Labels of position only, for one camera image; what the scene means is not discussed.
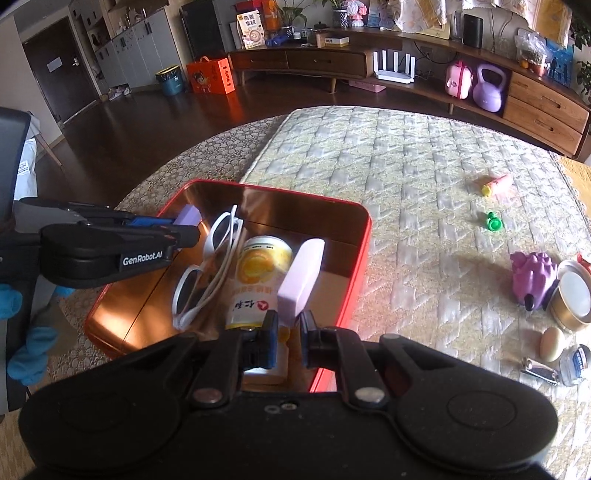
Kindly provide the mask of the blue gloved left hand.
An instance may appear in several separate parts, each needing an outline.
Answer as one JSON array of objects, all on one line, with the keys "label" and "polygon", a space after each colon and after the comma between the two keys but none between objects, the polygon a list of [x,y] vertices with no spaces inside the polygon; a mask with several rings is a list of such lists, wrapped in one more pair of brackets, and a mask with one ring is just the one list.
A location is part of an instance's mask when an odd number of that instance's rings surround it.
[{"label": "blue gloved left hand", "polygon": [[66,319],[60,300],[68,298],[74,289],[58,286],[48,306],[29,327],[26,340],[8,362],[8,376],[29,387],[45,375],[50,356],[66,353],[75,343],[76,329]]}]

